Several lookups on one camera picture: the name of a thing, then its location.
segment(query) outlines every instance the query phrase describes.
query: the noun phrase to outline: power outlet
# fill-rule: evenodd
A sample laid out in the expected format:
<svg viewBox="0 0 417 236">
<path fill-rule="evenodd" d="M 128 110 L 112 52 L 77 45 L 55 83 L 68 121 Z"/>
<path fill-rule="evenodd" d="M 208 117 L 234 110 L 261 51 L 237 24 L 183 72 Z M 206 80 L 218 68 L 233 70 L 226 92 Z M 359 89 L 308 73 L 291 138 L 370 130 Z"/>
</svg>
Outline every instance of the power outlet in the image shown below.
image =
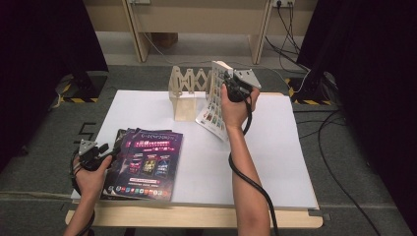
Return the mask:
<svg viewBox="0 0 417 236">
<path fill-rule="evenodd" d="M 281 2 L 281 8 L 289 8 L 291 7 L 291 4 L 292 4 L 292 7 L 294 7 L 294 4 L 295 4 L 295 0 L 273 0 L 272 7 L 276 7 L 276 3 L 278 1 Z"/>
</svg>

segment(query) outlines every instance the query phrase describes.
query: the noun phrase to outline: human hand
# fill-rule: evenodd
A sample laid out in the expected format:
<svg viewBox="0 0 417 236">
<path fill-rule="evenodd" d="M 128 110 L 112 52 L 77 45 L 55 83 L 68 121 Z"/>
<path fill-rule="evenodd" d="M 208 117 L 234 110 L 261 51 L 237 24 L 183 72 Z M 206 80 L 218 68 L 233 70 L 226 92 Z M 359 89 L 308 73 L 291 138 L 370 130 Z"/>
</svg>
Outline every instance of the human hand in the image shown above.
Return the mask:
<svg viewBox="0 0 417 236">
<path fill-rule="evenodd" d="M 252 111 L 255 111 L 260 90 L 253 88 L 251 95 L 246 98 L 247 102 L 251 104 Z M 226 85 L 221 86 L 221 116 L 227 129 L 242 129 L 242 124 L 248 117 L 246 103 L 233 102 L 227 96 Z"/>
<path fill-rule="evenodd" d="M 112 160 L 111 155 L 105 157 L 101 165 L 95 171 L 88 171 L 81 168 L 76 172 L 77 185 L 80 188 L 82 198 L 97 200 L 101 194 L 101 190 L 105 179 L 105 170 L 110 165 Z M 76 157 L 74 166 L 79 163 L 80 158 Z"/>
</svg>

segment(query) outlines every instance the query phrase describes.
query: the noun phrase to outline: black controller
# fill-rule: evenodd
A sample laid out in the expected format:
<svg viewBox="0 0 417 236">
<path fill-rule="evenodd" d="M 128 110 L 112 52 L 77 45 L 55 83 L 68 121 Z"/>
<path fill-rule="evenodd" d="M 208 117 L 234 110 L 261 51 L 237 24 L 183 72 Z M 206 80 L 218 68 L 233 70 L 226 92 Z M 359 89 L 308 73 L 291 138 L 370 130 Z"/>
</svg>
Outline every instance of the black controller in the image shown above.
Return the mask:
<svg viewBox="0 0 417 236">
<path fill-rule="evenodd" d="M 117 154 L 120 152 L 120 148 L 115 147 L 113 151 L 107 154 L 101 155 L 102 153 L 108 150 L 108 144 L 105 144 L 101 147 L 96 147 L 95 145 L 96 145 L 96 142 L 90 142 L 90 141 L 82 141 L 80 143 L 80 150 L 79 150 L 80 165 L 88 171 L 97 170 L 98 167 L 101 165 L 101 162 L 108 155 L 111 155 L 112 157 L 111 163 L 113 163 L 113 161 L 117 159 Z"/>
<path fill-rule="evenodd" d="M 223 82 L 227 87 L 227 96 L 233 102 L 240 102 L 248 98 L 253 87 L 261 88 L 252 70 L 234 71 L 233 76 L 225 73 Z"/>
</svg>

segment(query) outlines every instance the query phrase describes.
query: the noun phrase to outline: magazine cover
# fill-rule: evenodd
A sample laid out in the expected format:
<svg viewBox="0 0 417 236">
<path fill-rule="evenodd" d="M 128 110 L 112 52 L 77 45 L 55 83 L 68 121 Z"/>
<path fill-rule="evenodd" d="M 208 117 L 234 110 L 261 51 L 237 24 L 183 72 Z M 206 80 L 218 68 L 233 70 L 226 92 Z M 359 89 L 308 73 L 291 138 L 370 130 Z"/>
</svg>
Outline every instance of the magazine cover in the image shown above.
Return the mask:
<svg viewBox="0 0 417 236">
<path fill-rule="evenodd" d="M 233 69 L 222 61 L 212 63 L 211 87 L 208 94 L 208 101 L 196 118 L 196 122 L 224 141 L 228 141 L 227 132 L 221 117 L 221 85 L 224 74 L 233 75 Z"/>
<path fill-rule="evenodd" d="M 107 172 L 104 199 L 170 201 L 183 135 L 128 129 Z"/>
</svg>

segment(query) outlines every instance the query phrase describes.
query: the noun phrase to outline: black stand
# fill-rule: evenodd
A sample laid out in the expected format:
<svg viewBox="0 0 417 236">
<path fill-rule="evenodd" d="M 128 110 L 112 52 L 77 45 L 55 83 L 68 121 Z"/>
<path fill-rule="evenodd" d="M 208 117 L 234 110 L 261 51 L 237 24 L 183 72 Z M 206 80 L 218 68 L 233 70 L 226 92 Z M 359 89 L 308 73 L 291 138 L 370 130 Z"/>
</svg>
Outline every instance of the black stand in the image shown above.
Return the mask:
<svg viewBox="0 0 417 236">
<path fill-rule="evenodd" d="M 350 31 L 359 3 L 360 0 L 342 2 L 323 46 L 317 58 L 315 58 L 311 71 L 306 78 L 289 79 L 288 85 L 291 87 L 290 97 L 293 102 L 300 104 L 330 104 L 324 88 L 324 82 L 327 80 L 325 69 L 333 59 L 334 52 Z"/>
<path fill-rule="evenodd" d="M 97 102 L 107 76 L 88 76 L 87 80 L 72 79 L 62 93 L 62 101 Z"/>
<path fill-rule="evenodd" d="M 330 105 L 328 93 L 321 81 L 310 81 L 304 78 L 290 78 L 287 83 L 291 87 L 289 96 L 292 102 L 310 105 Z"/>
</svg>

